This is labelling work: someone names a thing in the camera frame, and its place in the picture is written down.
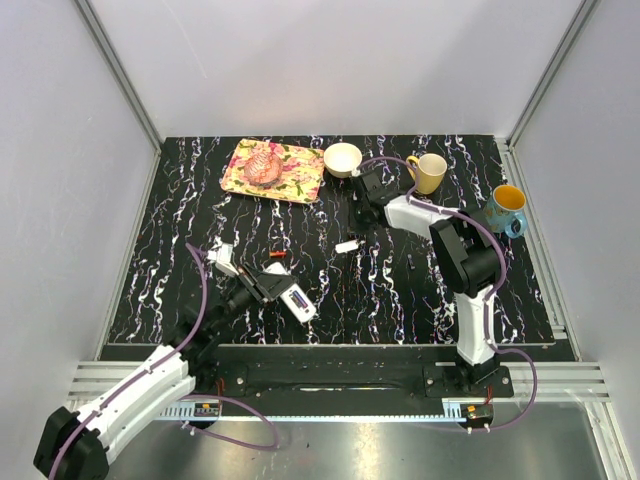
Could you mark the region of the white remote control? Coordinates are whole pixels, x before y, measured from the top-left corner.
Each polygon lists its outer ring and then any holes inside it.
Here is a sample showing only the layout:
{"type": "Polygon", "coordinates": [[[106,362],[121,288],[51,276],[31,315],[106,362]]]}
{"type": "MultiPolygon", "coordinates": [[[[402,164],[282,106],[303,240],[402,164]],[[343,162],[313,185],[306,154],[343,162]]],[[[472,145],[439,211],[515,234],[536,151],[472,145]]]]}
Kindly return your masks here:
{"type": "Polygon", "coordinates": [[[291,285],[279,296],[280,300],[289,308],[301,324],[310,322],[317,313],[313,302],[298,285],[297,280],[285,269],[280,262],[274,262],[266,268],[270,274],[283,275],[288,278],[291,285]]]}

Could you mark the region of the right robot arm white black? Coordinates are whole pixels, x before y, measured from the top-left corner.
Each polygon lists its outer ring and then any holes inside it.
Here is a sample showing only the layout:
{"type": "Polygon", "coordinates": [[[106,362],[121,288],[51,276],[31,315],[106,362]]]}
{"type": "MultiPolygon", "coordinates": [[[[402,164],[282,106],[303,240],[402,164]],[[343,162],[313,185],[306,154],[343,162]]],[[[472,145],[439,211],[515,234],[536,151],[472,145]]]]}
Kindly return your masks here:
{"type": "Polygon", "coordinates": [[[462,395],[494,392],[502,374],[496,353],[494,303],[505,259],[482,211],[447,209],[403,194],[379,176],[356,170],[352,219],[360,228],[384,226],[432,243],[443,282],[454,293],[458,319],[455,365],[441,387],[462,395]]]}

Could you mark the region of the white battery cover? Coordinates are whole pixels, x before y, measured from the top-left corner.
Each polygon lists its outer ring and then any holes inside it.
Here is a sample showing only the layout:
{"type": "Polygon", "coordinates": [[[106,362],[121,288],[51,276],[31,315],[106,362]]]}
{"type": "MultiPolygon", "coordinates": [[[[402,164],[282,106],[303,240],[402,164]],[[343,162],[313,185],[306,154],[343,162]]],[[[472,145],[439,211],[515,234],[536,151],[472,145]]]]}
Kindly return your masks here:
{"type": "Polygon", "coordinates": [[[357,250],[359,248],[359,245],[360,245],[360,242],[358,240],[350,240],[347,242],[337,244],[335,246],[335,251],[338,254],[347,253],[347,252],[357,250]]]}

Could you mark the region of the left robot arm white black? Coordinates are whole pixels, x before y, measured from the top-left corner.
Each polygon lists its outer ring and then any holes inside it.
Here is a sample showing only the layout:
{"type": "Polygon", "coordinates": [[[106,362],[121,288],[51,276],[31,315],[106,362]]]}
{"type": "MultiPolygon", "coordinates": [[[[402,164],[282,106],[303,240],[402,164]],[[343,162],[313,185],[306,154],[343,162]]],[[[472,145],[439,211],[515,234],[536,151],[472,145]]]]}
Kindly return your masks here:
{"type": "Polygon", "coordinates": [[[75,411],[49,415],[33,459],[48,479],[103,479],[122,450],[170,405],[191,395],[211,395],[217,373],[214,352],[222,327],[253,304],[286,298],[296,280],[279,263],[263,271],[235,270],[235,288],[214,298],[202,291],[195,315],[185,316],[170,340],[131,374],[75,411]]]}

